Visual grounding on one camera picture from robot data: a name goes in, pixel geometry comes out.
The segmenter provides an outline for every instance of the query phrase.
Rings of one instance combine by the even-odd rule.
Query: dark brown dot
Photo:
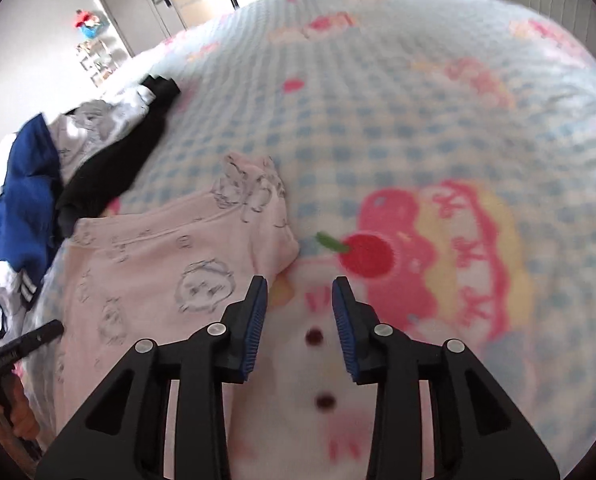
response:
[[[323,412],[330,412],[335,408],[335,397],[331,394],[319,394],[316,397],[316,407]]]
[[[322,335],[322,330],[316,326],[310,328],[304,336],[304,340],[307,342],[309,346],[318,346],[322,344],[324,338],[325,337]]]

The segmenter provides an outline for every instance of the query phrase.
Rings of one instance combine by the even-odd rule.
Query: blue clothing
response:
[[[11,147],[0,194],[0,260],[16,272],[24,269],[37,286],[59,245],[54,204],[61,187],[58,152],[39,114]]]

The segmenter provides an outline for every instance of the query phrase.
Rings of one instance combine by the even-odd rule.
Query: silver screw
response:
[[[373,328],[373,331],[376,333],[376,335],[386,337],[393,334],[393,327],[391,325],[380,323]]]
[[[460,352],[463,352],[466,347],[464,346],[464,343],[460,341],[460,339],[450,339],[447,343],[447,348],[450,352],[459,354]]]
[[[207,327],[207,332],[209,335],[222,335],[227,331],[227,327],[225,327],[222,323],[213,323]]]
[[[140,339],[134,348],[136,348],[136,351],[139,354],[146,354],[153,348],[153,341],[150,341],[149,339]]]

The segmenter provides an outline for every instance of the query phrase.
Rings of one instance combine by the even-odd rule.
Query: person's hand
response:
[[[12,384],[12,403],[11,403],[11,423],[15,436],[24,438],[25,440],[35,440],[40,433],[40,427],[29,407],[29,401],[25,396],[25,390],[22,387],[22,382],[18,376],[13,376]],[[4,410],[0,405],[0,415]]]

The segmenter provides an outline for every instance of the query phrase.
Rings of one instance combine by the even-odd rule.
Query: bed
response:
[[[375,391],[344,371],[341,274],[411,337],[465,341],[571,471],[596,439],[596,60],[577,41],[498,0],[263,0],[149,56],[140,75],[182,95],[120,214],[210,186],[228,151],[270,155],[300,242],[236,391],[235,478],[364,477]],[[60,319],[60,269],[27,329]],[[57,351],[24,363],[44,445]]]

